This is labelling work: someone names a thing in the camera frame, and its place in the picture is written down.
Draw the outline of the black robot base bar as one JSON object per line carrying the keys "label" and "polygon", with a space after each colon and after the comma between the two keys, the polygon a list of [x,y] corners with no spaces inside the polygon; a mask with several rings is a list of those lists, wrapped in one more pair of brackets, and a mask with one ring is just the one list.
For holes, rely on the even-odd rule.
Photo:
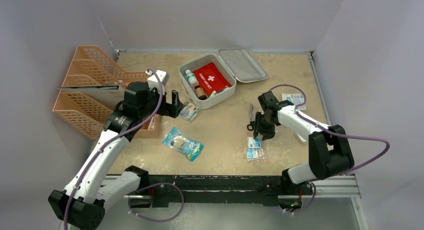
{"label": "black robot base bar", "polygon": [[126,198],[152,201],[154,208],[170,203],[261,204],[265,207],[300,208],[302,197],[313,193],[310,184],[289,186],[281,176],[149,175],[142,187]]}

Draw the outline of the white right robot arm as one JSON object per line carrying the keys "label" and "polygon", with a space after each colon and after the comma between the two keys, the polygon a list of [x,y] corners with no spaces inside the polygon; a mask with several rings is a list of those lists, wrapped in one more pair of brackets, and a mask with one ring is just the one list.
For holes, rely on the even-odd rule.
{"label": "white right robot arm", "polygon": [[281,188],[294,193],[304,182],[324,180],[350,170],[355,162],[347,139],[340,137],[345,130],[340,125],[309,119],[288,100],[278,101],[272,92],[258,97],[262,111],[257,112],[252,126],[253,136],[268,140],[275,136],[276,126],[285,125],[306,140],[308,161],[286,169],[281,174]]}

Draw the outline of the red first aid pouch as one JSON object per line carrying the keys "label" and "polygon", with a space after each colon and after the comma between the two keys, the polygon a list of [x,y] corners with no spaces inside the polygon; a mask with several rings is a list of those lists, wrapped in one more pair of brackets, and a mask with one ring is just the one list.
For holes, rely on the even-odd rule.
{"label": "red first aid pouch", "polygon": [[213,62],[195,70],[193,73],[207,96],[210,96],[214,90],[219,91],[227,86],[232,87]]}

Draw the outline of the black handled scissors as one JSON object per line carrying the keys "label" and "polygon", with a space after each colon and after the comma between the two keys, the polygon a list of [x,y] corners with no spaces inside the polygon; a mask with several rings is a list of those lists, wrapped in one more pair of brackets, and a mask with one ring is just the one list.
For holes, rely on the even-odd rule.
{"label": "black handled scissors", "polygon": [[255,116],[254,116],[253,110],[254,110],[254,106],[253,106],[253,104],[250,104],[249,105],[249,111],[248,111],[249,123],[246,126],[248,131],[253,131],[254,127],[255,127]]}

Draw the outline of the white green-label bottle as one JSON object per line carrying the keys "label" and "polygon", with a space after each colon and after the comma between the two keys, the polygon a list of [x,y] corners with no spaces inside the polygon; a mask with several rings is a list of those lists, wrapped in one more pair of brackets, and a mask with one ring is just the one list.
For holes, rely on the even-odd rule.
{"label": "white green-label bottle", "polygon": [[198,80],[196,76],[191,72],[191,70],[187,69],[185,71],[187,82],[190,84],[191,87],[194,87],[196,84],[198,84]]}

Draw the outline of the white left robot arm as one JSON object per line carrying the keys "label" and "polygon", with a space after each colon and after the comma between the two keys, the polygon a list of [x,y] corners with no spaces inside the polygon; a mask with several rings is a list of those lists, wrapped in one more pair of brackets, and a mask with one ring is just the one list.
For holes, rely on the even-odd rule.
{"label": "white left robot arm", "polygon": [[102,186],[118,155],[129,145],[139,129],[154,115],[176,118],[183,108],[176,90],[171,103],[163,86],[149,87],[147,82],[132,82],[124,91],[103,127],[90,156],[63,190],[53,190],[48,202],[63,228],[95,230],[106,211],[125,195],[142,195],[156,185],[150,184],[149,173],[130,166],[108,186]]}

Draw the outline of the brown orange-capped bottle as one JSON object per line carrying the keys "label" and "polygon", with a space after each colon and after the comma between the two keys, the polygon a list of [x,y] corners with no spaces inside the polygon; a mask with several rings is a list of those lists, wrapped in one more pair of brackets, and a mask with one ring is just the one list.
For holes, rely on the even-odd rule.
{"label": "brown orange-capped bottle", "polygon": [[197,98],[200,99],[200,100],[206,100],[208,98],[204,89],[198,84],[195,85],[194,92],[195,92]]}

